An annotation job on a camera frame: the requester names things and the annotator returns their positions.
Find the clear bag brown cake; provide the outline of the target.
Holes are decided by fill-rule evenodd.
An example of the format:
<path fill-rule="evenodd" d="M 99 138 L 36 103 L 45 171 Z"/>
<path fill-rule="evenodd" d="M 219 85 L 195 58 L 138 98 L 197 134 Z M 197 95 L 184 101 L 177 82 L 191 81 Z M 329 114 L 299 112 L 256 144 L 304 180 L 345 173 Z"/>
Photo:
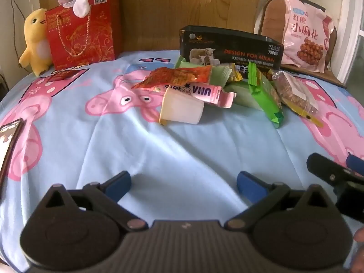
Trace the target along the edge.
<path fill-rule="evenodd" d="M 323 127 L 318 118 L 318 104 L 307 86 L 285 71 L 278 71 L 272 76 L 273 84 L 281 101 L 297 115 L 318 127 Z"/>

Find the pink UHA candy packet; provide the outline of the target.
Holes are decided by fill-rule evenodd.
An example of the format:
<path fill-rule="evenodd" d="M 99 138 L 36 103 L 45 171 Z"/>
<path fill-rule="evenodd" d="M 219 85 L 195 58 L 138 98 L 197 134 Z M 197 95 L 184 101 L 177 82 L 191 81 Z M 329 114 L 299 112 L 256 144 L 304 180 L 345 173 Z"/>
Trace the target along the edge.
<path fill-rule="evenodd" d="M 177 90 L 189 96 L 195 97 L 200 101 L 216 105 L 217 107 L 228 109 L 231 108 L 235 92 L 226 92 L 221 86 L 215 86 L 205 83 L 186 83 L 183 86 L 159 85 L 146 90 L 153 92 L 165 92 L 168 88 Z"/>

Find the white jelly cup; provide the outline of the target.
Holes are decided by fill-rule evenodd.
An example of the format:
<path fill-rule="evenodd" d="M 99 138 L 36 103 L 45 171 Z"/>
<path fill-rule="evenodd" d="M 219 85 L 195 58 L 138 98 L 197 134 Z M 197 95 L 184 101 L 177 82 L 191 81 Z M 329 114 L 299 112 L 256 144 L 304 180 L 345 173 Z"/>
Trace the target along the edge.
<path fill-rule="evenodd" d="M 168 88 L 162 100 L 159 122 L 198 124 L 203 111 L 203 101 L 176 89 Z"/>

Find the green cracker packet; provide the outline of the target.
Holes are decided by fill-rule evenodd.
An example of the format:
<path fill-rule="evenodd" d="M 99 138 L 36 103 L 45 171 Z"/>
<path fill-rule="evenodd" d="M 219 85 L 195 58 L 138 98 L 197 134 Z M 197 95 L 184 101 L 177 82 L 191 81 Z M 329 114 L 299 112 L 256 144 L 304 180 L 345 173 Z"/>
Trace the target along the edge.
<path fill-rule="evenodd" d="M 255 63 L 248 65 L 249 90 L 259 107 L 264 111 L 275 128 L 279 128 L 284 120 L 281 101 L 276 89 Z"/>

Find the light green snack packet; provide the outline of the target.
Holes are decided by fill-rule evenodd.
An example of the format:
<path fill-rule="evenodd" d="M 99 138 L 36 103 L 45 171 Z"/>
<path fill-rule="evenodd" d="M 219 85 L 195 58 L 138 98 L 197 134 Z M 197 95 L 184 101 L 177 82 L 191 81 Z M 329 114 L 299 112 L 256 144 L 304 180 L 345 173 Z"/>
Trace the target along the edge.
<path fill-rule="evenodd" d="M 174 68 L 196 68 L 203 67 L 203 65 L 197 65 L 194 63 L 190 63 L 185 61 L 184 57 L 179 57 L 177 63 L 175 63 Z M 225 87 L 228 82 L 228 79 L 231 75 L 232 68 L 228 65 L 219 65 L 212 66 L 212 71 L 210 74 L 209 84 L 214 86 Z"/>

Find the orange red spicy snack packet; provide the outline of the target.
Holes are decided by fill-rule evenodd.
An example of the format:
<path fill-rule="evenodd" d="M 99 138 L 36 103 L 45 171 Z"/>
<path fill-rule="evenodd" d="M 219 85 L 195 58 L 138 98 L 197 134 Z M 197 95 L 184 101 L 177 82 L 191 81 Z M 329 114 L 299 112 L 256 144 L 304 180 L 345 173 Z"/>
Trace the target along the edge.
<path fill-rule="evenodd" d="M 212 66 L 194 68 L 167 68 L 162 67 L 151 71 L 142 82 L 135 84 L 133 89 L 149 89 L 155 86 L 183 86 L 187 83 L 209 84 Z"/>

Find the peppa pig bed sheet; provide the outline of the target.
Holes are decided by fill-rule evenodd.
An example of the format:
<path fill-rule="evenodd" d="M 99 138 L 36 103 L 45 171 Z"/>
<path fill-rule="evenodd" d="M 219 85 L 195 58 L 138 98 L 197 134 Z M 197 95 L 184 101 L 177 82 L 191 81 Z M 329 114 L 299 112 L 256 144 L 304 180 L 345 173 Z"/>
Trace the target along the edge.
<path fill-rule="evenodd" d="M 323 115 L 318 128 L 286 109 L 280 128 L 259 110 L 210 104 L 197 125 L 159 124 L 162 96 L 133 85 L 174 67 L 178 51 L 126 52 L 115 61 L 29 75 L 1 101 L 1 123 L 22 118 L 1 200 L 1 259 L 27 261 L 20 234 L 51 185 L 80 189 L 121 171 L 133 178 L 120 204 L 149 224 L 161 219 L 225 222 L 247 208 L 236 178 L 247 171 L 294 189 L 318 183 L 306 161 L 317 152 L 344 164 L 363 157 L 363 107 L 343 88 L 302 76 Z"/>

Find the small red envelope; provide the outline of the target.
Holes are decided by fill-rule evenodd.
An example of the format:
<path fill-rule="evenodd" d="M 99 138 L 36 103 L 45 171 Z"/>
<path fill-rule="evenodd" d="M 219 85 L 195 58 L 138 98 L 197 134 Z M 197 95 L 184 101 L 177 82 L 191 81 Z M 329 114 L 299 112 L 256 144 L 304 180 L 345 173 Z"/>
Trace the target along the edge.
<path fill-rule="evenodd" d="M 56 82 L 56 81 L 63 81 L 72 78 L 78 73 L 75 70 L 66 70 L 66 71 L 58 71 L 57 73 L 52 74 L 47 82 Z"/>

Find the pink twisted snack bag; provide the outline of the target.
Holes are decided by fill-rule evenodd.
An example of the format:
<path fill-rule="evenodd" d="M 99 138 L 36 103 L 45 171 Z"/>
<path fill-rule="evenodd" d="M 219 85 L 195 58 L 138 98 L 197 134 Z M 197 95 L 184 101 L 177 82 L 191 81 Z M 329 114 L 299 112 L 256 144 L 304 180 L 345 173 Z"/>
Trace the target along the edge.
<path fill-rule="evenodd" d="M 300 0 L 284 0 L 286 6 L 282 63 L 323 73 L 333 19 Z"/>

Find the red gift bag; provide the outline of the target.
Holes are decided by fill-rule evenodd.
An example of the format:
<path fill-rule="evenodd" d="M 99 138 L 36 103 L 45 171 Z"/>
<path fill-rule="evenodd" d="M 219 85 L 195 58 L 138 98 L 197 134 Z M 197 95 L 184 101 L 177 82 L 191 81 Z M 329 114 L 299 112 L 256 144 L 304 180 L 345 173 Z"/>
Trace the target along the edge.
<path fill-rule="evenodd" d="M 47 37 L 56 70 L 115 60 L 122 51 L 119 0 L 88 0 L 79 18 L 69 6 L 46 11 Z"/>

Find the black open cardboard box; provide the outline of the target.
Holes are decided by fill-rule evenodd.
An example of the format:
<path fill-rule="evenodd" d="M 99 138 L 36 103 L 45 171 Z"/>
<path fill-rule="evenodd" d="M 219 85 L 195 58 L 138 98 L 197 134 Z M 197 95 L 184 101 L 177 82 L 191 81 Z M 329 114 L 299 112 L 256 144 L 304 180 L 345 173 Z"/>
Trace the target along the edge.
<path fill-rule="evenodd" d="M 197 65 L 234 63 L 245 72 L 249 62 L 278 70 L 284 45 L 267 36 L 217 27 L 189 25 L 179 31 L 180 55 Z"/>

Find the yellow duck plush toy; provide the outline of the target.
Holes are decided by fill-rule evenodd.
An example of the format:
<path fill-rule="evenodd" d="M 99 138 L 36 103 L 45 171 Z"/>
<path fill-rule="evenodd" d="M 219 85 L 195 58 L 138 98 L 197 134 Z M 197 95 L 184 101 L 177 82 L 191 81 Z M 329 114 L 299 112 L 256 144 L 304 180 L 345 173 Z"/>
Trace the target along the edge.
<path fill-rule="evenodd" d="M 47 37 L 46 9 L 33 11 L 25 19 L 24 37 L 26 48 L 19 59 L 22 67 L 31 66 L 36 77 L 49 70 L 53 58 Z"/>

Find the brown seat cushion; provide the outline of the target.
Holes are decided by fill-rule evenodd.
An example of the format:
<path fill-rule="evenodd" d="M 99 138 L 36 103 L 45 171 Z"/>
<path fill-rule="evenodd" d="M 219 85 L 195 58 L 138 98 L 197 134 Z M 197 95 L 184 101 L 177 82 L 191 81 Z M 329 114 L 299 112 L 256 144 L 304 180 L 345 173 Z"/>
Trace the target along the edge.
<path fill-rule="evenodd" d="M 262 11 L 258 15 L 256 21 L 255 32 L 259 35 L 267 36 L 276 41 L 283 41 L 283 33 L 285 26 L 285 13 L 286 6 L 284 0 L 267 0 Z M 346 88 L 346 85 L 340 82 L 334 73 L 331 71 L 331 59 L 334 52 L 334 47 L 337 40 L 336 28 L 333 29 L 329 40 L 329 49 L 325 59 L 325 70 L 324 73 L 316 73 L 307 71 L 296 67 L 294 65 L 282 65 L 282 70 L 290 71 L 291 73 L 309 75 L 314 78 L 326 81 L 336 86 Z"/>

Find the brown wooden headboard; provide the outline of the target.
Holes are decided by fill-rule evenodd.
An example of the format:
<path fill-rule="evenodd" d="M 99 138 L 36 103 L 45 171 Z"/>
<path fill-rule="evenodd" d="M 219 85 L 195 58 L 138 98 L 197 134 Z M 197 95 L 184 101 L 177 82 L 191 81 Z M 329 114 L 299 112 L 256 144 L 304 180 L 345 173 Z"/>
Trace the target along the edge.
<path fill-rule="evenodd" d="M 177 49 L 187 25 L 253 32 L 258 1 L 120 0 L 123 49 Z"/>

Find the smartphone on gripper mount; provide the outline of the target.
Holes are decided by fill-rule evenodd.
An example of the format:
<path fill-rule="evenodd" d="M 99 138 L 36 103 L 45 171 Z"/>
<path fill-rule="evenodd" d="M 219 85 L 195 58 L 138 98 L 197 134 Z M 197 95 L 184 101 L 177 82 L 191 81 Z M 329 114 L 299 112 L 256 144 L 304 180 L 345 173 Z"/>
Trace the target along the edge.
<path fill-rule="evenodd" d="M 24 120 L 19 118 L 1 126 L 1 188 L 9 170 L 12 152 L 23 129 Z"/>

